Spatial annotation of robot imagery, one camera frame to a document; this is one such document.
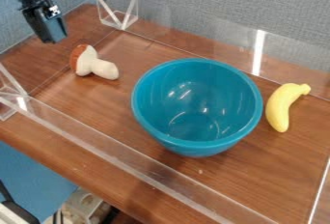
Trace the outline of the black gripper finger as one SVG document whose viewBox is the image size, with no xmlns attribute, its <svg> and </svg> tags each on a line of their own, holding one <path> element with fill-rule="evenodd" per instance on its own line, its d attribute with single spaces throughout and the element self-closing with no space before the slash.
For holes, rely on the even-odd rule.
<svg viewBox="0 0 330 224">
<path fill-rule="evenodd" d="M 65 23 L 57 5 L 25 9 L 23 16 L 43 43 L 56 43 L 67 37 Z"/>
</svg>

